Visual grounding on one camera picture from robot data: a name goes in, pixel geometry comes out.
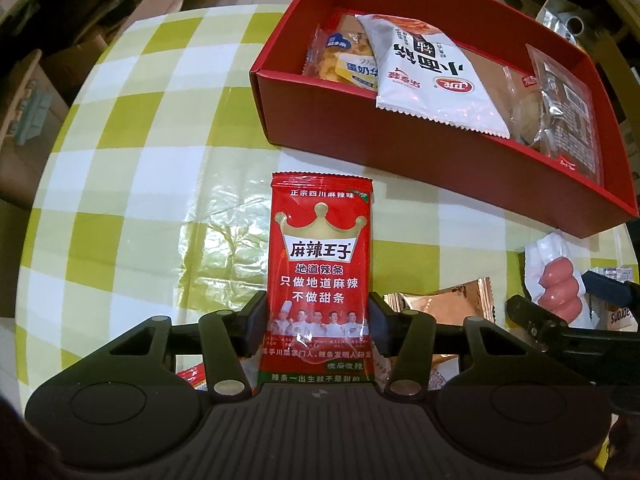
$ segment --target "red oval logo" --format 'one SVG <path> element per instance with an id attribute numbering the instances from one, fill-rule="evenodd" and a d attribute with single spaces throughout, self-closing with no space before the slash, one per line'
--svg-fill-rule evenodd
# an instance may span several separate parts
<path id="1" fill-rule="evenodd" d="M 437 77 L 436 85 L 440 88 L 444 88 L 445 90 L 450 90 L 452 92 L 471 92 L 474 89 L 471 81 L 467 81 L 466 79 L 459 79 L 457 77 Z"/>

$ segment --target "table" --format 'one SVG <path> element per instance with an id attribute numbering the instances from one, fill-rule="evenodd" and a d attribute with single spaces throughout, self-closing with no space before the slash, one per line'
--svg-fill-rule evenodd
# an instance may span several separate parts
<path id="1" fill-rule="evenodd" d="M 92 70 L 47 163 L 24 243 L 23 406 L 42 382 L 150 316 L 195 322 L 264 288 L 275 171 L 372 178 L 373 290 L 427 293 L 490 276 L 496 321 L 506 326 L 504 301 L 522 293 L 518 254 L 552 228 L 271 146 L 248 70 L 284 9 L 216 7 L 137 22 Z M 624 226 L 569 242 L 580 270 L 632 265 L 638 279 Z"/>

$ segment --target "red and yellow wrapper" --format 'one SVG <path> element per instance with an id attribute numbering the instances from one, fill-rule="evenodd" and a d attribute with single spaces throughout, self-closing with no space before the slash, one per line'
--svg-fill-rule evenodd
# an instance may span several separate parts
<path id="1" fill-rule="evenodd" d="M 371 181 L 277 173 L 271 187 L 270 318 L 258 383 L 374 380 L 367 319 Z"/>

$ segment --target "man in white uniform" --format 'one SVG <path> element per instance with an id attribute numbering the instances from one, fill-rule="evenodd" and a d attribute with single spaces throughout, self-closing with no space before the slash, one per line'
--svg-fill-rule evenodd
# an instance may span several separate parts
<path id="1" fill-rule="evenodd" d="M 329 312 L 329 324 L 326 326 L 327 337 L 344 337 L 342 325 L 338 324 L 338 313 L 335 310 Z"/>
<path id="2" fill-rule="evenodd" d="M 316 310 L 314 312 L 313 321 L 309 324 L 307 336 L 326 337 L 326 325 L 322 322 L 322 312 Z"/>
<path id="3" fill-rule="evenodd" d="M 363 319 L 363 324 L 356 323 L 356 313 L 353 310 L 347 314 L 347 319 L 349 322 L 342 326 L 345 337 L 362 337 L 369 335 L 369 326 L 366 319 Z"/>
<path id="4" fill-rule="evenodd" d="M 278 314 L 278 319 L 275 319 L 271 323 L 271 333 L 273 335 L 285 335 L 287 333 L 287 328 L 289 328 L 289 320 L 287 317 L 289 317 L 292 305 L 293 303 L 289 300 L 282 304 L 282 308 Z"/>
<path id="5" fill-rule="evenodd" d="M 287 335 L 304 337 L 306 335 L 308 326 L 309 326 L 309 323 L 306 322 L 306 310 L 299 310 L 297 321 L 293 321 L 293 318 L 289 319 L 289 327 L 287 328 Z"/>

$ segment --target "pink sausage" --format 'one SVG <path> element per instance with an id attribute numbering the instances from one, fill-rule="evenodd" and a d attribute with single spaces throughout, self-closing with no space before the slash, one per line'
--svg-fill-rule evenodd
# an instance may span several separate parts
<path id="1" fill-rule="evenodd" d="M 571 323 L 575 318 L 580 316 L 580 312 L 582 311 L 582 302 L 580 298 L 577 296 L 575 298 L 571 298 L 569 301 L 566 301 L 560 307 L 553 311 L 556 316 L 561 317 L 567 323 Z"/>
<path id="2" fill-rule="evenodd" d="M 538 304 L 547 310 L 554 310 L 578 295 L 578 281 L 571 276 L 562 283 L 550 286 L 538 300 Z"/>
<path id="3" fill-rule="evenodd" d="M 574 264 L 572 264 L 568 258 L 561 256 L 546 264 L 545 270 L 538 283 L 544 288 L 549 288 L 550 286 L 564 282 L 564 280 L 567 280 L 573 273 Z"/>

